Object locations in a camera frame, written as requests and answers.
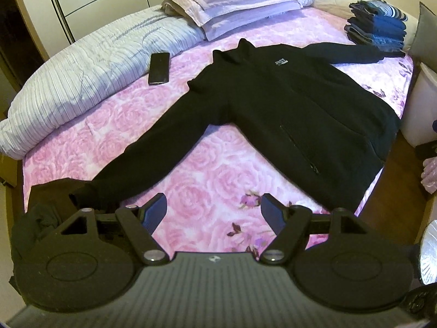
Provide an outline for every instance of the hoodie logo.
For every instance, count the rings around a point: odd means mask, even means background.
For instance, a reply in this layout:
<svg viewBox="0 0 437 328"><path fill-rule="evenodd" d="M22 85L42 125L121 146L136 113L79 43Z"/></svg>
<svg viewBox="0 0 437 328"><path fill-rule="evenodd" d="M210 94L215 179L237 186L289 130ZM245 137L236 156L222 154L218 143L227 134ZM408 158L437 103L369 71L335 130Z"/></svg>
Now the hoodie logo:
<svg viewBox="0 0 437 328"><path fill-rule="evenodd" d="M285 63L288 63L288 60L285 60L285 59L279 59L278 61L275 61L275 64L276 65L283 65L283 64L285 64Z"/></svg>

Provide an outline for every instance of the hoodie pocket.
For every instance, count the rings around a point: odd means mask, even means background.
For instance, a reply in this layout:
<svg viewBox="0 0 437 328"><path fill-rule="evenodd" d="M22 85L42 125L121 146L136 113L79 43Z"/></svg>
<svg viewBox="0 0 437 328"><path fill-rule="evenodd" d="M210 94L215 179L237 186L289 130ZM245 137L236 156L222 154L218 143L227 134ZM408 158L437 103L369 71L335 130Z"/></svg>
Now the hoodie pocket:
<svg viewBox="0 0 437 328"><path fill-rule="evenodd" d="M309 158L308 154L302 149L302 147L299 147L298 143L296 142L296 140L293 138L293 136L291 135L291 132L289 132L289 130L287 129L287 127L285 127L284 125L280 125L279 126L280 129L287 135L288 139L290 140L290 142L293 143L293 145L296 147L296 149L301 153L302 158L305 159L305 162L307 162L307 164L311 167L311 169L317 174L320 175L320 171L318 170L317 166L311 161L311 159Z"/></svg>

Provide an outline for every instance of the black mount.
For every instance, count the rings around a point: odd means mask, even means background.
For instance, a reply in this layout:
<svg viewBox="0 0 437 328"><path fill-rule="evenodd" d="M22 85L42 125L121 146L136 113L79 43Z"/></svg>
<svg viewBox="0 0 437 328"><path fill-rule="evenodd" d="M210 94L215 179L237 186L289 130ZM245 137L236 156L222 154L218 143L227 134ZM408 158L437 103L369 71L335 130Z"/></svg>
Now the black mount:
<svg viewBox="0 0 437 328"><path fill-rule="evenodd" d="M47 311L74 312L121 296L145 266L170 263L142 221L164 194L141 208L115 214L82 209L39 242L19 265L15 278L25 301ZM260 265L281 266L305 295L334 310L382 311L398 305L412 281L412 265L398 247L350 212L313 214L303 206L285 207L270 194L261 212L277 234ZM308 250L311 234L328 240Z"/></svg>

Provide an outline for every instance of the white bin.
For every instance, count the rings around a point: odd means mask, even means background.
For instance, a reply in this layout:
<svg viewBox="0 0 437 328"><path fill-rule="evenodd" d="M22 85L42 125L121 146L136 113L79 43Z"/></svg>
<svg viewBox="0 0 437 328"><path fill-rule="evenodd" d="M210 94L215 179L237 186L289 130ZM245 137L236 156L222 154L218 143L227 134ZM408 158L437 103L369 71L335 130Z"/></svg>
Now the white bin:
<svg viewBox="0 0 437 328"><path fill-rule="evenodd" d="M437 140L433 130L433 122L437 120L437 74L423 63L420 68L401 123L401 132L413 147Z"/></svg>

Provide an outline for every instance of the circular disc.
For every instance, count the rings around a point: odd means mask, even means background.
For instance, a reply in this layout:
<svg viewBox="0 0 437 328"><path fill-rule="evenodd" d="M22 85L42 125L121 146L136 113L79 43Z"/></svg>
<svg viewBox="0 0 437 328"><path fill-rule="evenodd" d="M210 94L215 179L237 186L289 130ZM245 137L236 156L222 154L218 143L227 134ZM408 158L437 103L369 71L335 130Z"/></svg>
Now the circular disc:
<svg viewBox="0 0 437 328"><path fill-rule="evenodd" d="M71 237L38 245L17 266L17 285L26 301L48 311L82 311L114 299L129 285L134 264L123 250Z"/></svg>
<svg viewBox="0 0 437 328"><path fill-rule="evenodd" d="M301 253L294 277L304 293L323 305L365 313L399 303L409 290L412 266L392 245L350 234Z"/></svg>

